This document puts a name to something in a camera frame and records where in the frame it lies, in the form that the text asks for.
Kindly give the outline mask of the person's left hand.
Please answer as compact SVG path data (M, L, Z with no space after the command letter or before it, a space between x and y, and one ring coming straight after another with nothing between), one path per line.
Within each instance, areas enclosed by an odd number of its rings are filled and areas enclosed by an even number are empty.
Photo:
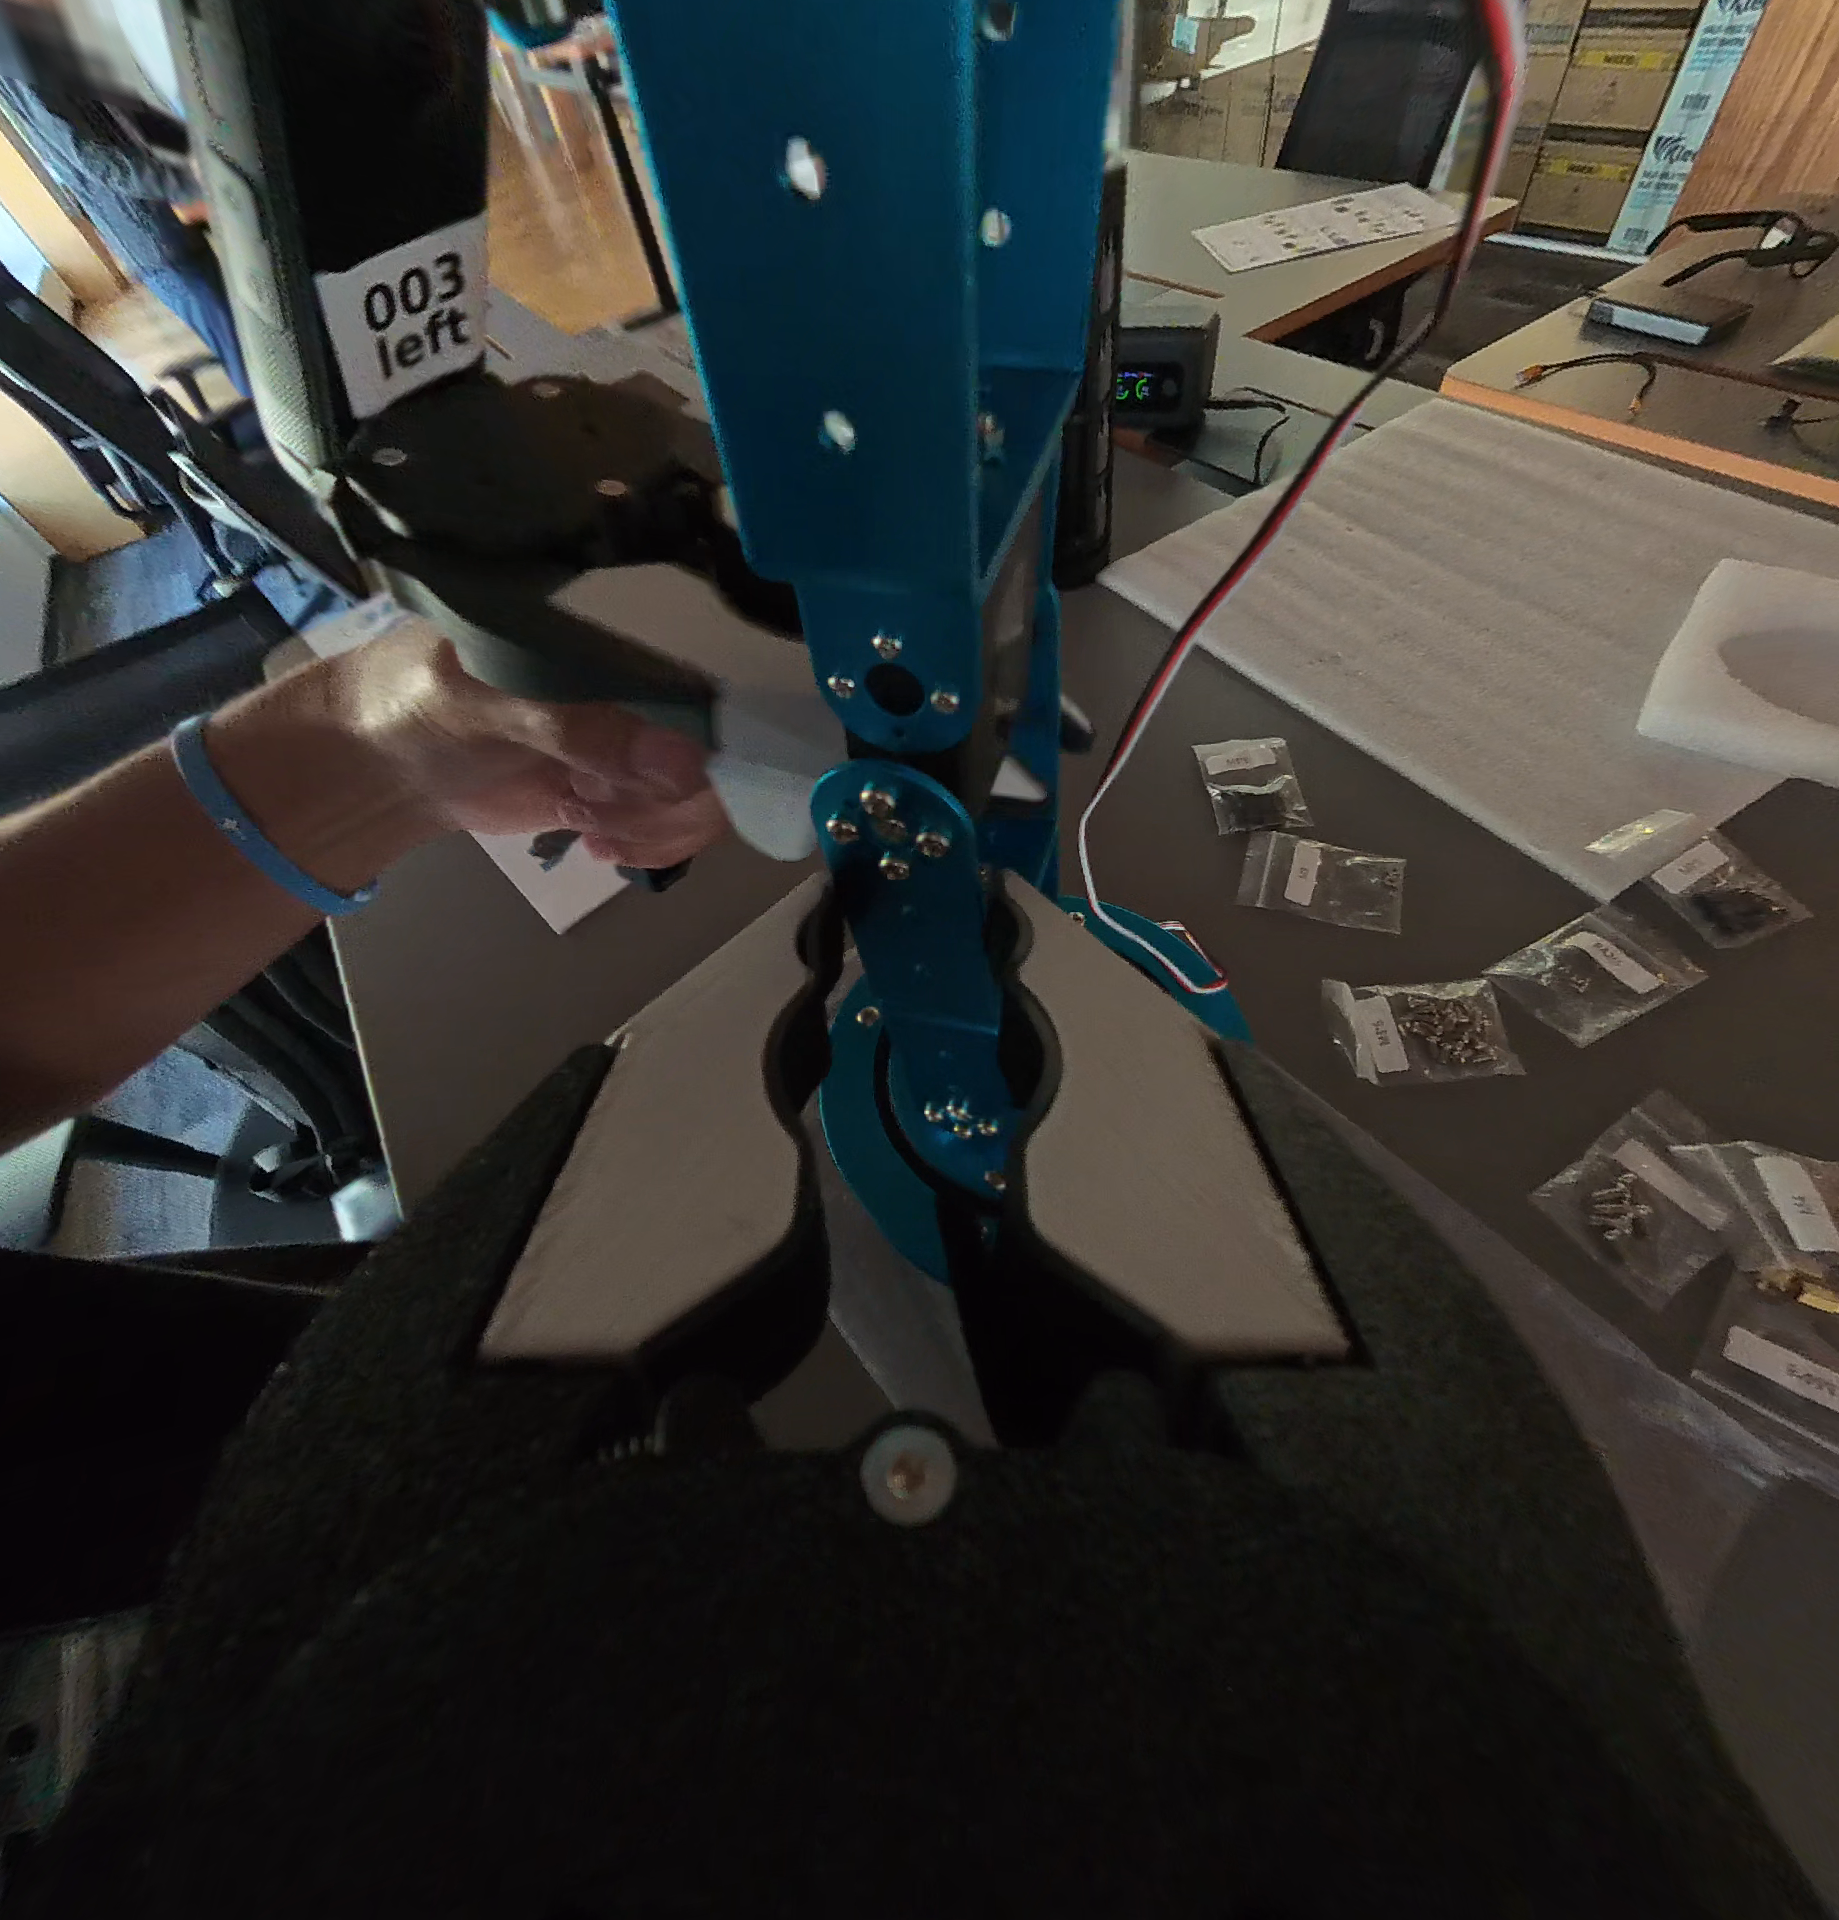
M617 706L480 685L416 620L290 675L212 733L260 829L340 895L450 832L564 830L599 860L665 871L731 830L693 741Z

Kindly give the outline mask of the white blue banner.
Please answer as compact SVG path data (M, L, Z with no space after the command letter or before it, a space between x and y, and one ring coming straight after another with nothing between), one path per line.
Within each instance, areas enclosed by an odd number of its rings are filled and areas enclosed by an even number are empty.
M1675 219L1763 11L1765 2L1707 2L1701 9L1621 211L1603 242L1605 252L1635 260L1651 250Z

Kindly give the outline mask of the stack of cardboard boxes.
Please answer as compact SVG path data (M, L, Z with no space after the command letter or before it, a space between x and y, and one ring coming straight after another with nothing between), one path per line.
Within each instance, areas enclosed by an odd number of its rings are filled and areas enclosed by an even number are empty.
M1523 7L1527 66L1497 185L1517 234L1605 250L1703 7Z

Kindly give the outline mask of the white foam sheet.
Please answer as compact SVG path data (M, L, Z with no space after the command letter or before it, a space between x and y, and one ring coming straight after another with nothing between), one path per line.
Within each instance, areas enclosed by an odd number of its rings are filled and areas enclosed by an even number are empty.
M1323 464L1197 650L1397 766L1695 810L1743 772L1637 717L1721 563L1839 583L1839 527L1431 400Z

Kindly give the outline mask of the large clear plastic bag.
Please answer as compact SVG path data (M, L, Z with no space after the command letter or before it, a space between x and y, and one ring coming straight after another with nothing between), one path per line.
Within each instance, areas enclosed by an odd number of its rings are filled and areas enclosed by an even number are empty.
M1433 1379L1443 1517L1489 1496L1535 1547L1557 1545L1557 1495L1507 1492L1553 1479L1505 1434L1541 1416L1591 1461L1589 1489L1679 1638L1701 1648L1717 1623L1745 1621L1749 1582L1767 1581L1759 1521L1785 1485L1773 1454L1361 1131L1323 1124L1315 1154L1297 1191L1329 1272L1363 1281L1353 1313L1379 1355Z

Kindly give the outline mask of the blue toy robot arm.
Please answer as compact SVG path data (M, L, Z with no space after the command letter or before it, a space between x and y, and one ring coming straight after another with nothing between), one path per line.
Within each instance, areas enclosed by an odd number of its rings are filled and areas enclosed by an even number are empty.
M1057 868L1059 444L1087 331L1117 5L677 5L615 20L739 550L791 590L839 763L833 1161L965 1307L1105 1311L1027 1249L1015 1154L1041 1051L1013 877ZM1075 917L1213 1031L1181 937Z

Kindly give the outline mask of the group of hardware bags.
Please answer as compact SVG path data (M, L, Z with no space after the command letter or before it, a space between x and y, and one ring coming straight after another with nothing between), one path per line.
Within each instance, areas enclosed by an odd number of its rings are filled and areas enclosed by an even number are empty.
M1405 863L1313 836L1279 736L1195 745L1217 832L1243 842L1237 902L1349 933L1403 927ZM1601 1045L1705 981L1657 927L1589 909L1477 976L1325 978L1335 1049L1375 1088L1521 1075L1505 1008L1575 1049ZM1839 1456L1839 1162L1721 1140L1655 1090L1529 1195L1531 1209L1643 1307L1661 1311L1719 1262L1729 1281L1695 1379Z

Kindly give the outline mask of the white foam block insert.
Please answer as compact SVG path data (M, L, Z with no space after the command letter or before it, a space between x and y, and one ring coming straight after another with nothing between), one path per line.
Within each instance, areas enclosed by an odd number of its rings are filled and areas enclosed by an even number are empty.
M1839 580L1715 565L1655 664L1637 733L1839 793Z

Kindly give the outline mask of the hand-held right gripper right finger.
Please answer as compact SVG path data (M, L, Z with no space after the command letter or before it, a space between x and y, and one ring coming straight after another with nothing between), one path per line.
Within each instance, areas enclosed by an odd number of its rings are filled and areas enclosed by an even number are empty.
M1027 1249L1165 1360L1351 1353L1217 1037L1015 877L1013 995L1041 1051L1015 1154Z

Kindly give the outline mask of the white assembly instruction manual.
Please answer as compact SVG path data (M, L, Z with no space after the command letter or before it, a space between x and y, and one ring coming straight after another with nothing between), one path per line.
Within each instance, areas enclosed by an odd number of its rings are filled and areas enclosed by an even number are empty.
M412 617L386 595L376 595L310 623L304 629L304 646L316 660L336 660L396 633L410 620ZM585 922L599 906L629 888L621 868L597 860L591 848L566 829L470 830L468 838L558 937L566 937L570 929Z

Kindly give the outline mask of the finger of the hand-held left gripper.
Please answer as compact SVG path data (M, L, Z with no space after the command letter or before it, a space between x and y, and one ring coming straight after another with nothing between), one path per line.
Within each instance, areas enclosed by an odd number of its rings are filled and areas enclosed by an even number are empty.
M813 793L839 763L839 722L817 697L721 697L707 778L735 836L799 863L817 850Z

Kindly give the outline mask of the blue wristband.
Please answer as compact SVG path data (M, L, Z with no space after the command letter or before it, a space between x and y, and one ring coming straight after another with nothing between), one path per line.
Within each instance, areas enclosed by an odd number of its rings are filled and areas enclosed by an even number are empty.
M248 815L234 791L220 778L208 747L208 718L180 720L168 736L170 760L188 799L198 804L212 829L286 898L306 906L320 920L354 915L378 898L378 880L352 893L340 893L310 877Z

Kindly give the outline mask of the person's left forearm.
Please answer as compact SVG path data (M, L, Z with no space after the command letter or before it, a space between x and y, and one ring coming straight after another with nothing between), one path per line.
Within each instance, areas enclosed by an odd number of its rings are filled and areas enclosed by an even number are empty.
M322 924L162 742L0 821L0 1152L104 1100Z

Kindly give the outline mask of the printed paper sheet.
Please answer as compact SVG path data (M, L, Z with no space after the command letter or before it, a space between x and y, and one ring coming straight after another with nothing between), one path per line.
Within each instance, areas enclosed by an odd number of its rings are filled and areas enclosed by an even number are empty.
M1201 226L1191 241L1241 277L1459 226L1461 211L1411 185L1383 185Z

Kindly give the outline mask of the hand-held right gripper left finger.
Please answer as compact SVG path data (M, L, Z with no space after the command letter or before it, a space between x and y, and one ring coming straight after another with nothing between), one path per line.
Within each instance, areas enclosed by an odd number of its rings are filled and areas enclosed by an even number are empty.
M803 1110L829 1066L833 901L809 877L607 1045L480 1358L799 1366L831 1254Z

